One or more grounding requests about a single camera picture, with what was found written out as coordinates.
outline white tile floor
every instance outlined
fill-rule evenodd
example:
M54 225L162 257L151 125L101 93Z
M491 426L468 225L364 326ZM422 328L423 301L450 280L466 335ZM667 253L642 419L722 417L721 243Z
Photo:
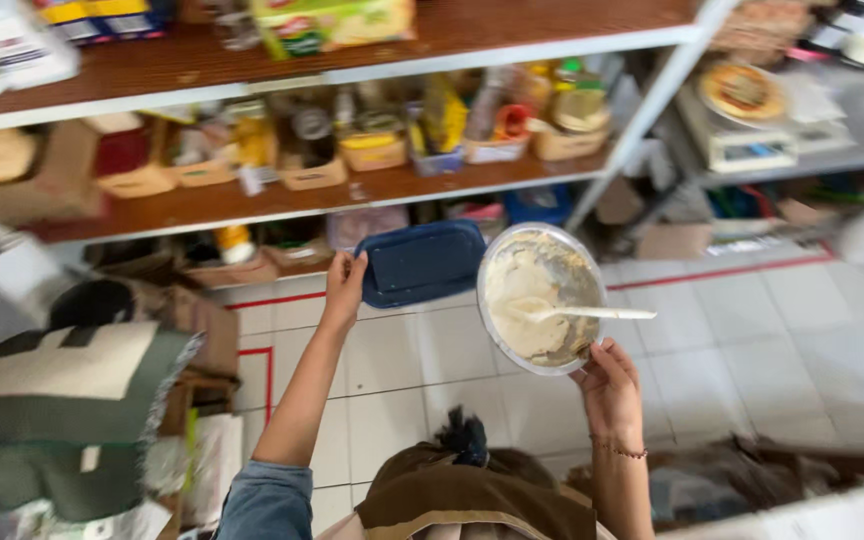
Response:
M810 257L798 248L698 262L604 268L620 286L734 265ZM322 276L221 291L227 305L325 290ZM653 321L609 322L605 334L641 373L653 448L758 432L780 440L864 446L864 270L841 262L637 286L615 306ZM238 309L241 349L273 347L272 403L311 338L323 298ZM244 450L265 420L265 354L241 356L237 411ZM313 532L348 514L382 462L428 439L456 405L478 414L493 446L538 455L559 473L589 458L578 391L567 377L523 372L486 335L474 293L393 311L363 304L346 341L313 456Z

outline shelf post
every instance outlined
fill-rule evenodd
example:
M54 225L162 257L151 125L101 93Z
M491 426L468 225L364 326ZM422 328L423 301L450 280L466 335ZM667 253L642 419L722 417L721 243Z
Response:
M629 125L619 136L618 141L608 156L601 178L590 181L588 188L572 210L572 215L565 222L565 229L574 232L586 220L595 208L599 197L609 187L622 167L625 166L633 151L642 143L656 119L666 108L669 101L678 92L684 80L689 77L695 63L706 52L709 42L725 21L739 0L706 0L696 16L696 32L694 39L676 45L671 54L664 58L661 67L657 67L654 78L645 83L645 96L635 110Z

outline blue plastic lid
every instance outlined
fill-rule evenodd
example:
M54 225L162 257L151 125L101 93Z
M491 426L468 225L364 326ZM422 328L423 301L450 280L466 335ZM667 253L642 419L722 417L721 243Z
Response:
M456 219L368 236L355 257L363 250L362 300L385 310L475 289L486 242L473 221Z

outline woman's right hand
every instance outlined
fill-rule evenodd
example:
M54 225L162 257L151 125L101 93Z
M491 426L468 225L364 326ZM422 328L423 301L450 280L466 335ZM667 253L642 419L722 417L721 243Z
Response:
M600 444L628 454L645 450L639 370L610 337L589 345L591 359L569 374L582 390L588 430Z

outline woman's left hand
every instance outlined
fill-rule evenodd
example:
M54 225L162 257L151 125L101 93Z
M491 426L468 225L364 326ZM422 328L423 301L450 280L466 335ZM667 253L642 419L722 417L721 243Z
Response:
M325 278L325 311L318 327L343 336L352 329L362 303L362 279L369 266L366 251L353 257L348 251L337 251Z

